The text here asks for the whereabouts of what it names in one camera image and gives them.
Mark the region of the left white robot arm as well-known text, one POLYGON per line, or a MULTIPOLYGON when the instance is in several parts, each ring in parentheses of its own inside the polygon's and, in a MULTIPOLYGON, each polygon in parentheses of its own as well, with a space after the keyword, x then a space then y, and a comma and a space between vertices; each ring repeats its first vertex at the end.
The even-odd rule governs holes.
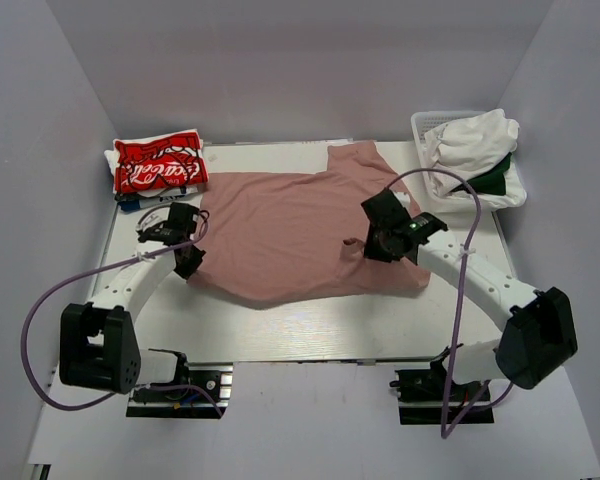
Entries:
POLYGON ((84 304, 70 304, 61 315, 59 376, 63 384, 127 394, 157 384, 168 398, 179 399, 191 387, 186 355, 142 349, 134 328, 157 287, 174 273, 188 280, 205 252, 195 242, 208 229, 209 213, 173 203, 166 219, 138 233, 127 264, 84 304))

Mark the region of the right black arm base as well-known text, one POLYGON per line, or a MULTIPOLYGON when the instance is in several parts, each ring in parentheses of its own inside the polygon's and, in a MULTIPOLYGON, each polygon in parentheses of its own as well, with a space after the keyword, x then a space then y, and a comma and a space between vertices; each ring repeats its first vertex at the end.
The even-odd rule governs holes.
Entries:
MULTIPOLYGON (((444 379, 434 376, 431 370, 397 370, 396 378, 389 383, 392 393, 397 396, 399 421, 402 426, 433 426, 441 423, 444 379)), ((472 382, 466 385, 452 384, 450 390, 447 425, 458 417, 472 398, 480 391, 481 384, 472 382)), ((472 408, 460 419, 460 424, 493 424, 491 395, 486 390, 472 408)))

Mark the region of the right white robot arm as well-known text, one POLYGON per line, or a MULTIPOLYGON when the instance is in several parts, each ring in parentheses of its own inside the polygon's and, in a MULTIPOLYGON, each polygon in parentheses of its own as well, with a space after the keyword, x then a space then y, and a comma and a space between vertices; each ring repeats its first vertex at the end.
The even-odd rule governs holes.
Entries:
POLYGON ((431 368, 433 390, 452 399, 468 383, 508 380, 531 390, 577 350, 568 296, 539 290, 493 266, 460 242, 430 213, 411 216, 398 195, 384 189, 362 202, 369 221, 364 254, 384 262, 409 260, 455 287, 500 331, 499 339, 449 349, 431 368))

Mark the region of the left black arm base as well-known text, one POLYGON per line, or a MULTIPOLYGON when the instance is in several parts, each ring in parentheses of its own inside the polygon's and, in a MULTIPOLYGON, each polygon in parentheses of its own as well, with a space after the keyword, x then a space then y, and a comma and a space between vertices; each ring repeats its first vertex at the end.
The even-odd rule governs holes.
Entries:
POLYGON ((185 364, 176 379, 161 388, 132 391, 128 418, 219 420, 228 407, 233 383, 231 364, 185 364))

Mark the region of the green and white t shirt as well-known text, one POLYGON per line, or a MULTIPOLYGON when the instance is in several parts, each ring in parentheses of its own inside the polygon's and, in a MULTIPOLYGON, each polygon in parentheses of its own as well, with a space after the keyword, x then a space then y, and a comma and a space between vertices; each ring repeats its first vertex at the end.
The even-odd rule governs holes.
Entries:
MULTIPOLYGON (((438 192, 440 182, 432 173, 428 177, 429 195, 438 211, 455 213, 475 210, 474 199, 464 185, 458 184, 450 193, 441 195, 438 192)), ((527 200, 527 192, 518 175, 512 153, 488 172, 469 179, 468 184, 478 194, 483 211, 518 208, 527 200)))

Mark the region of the pink t shirt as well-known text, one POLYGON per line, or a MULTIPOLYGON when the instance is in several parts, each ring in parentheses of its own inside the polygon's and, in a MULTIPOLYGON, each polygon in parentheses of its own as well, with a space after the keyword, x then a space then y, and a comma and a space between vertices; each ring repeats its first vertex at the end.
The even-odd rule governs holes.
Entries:
POLYGON ((258 306, 361 294, 409 295, 428 271, 364 257, 363 201, 396 172, 372 141, 331 146, 326 170, 214 173, 201 198, 210 228, 189 285, 258 306))

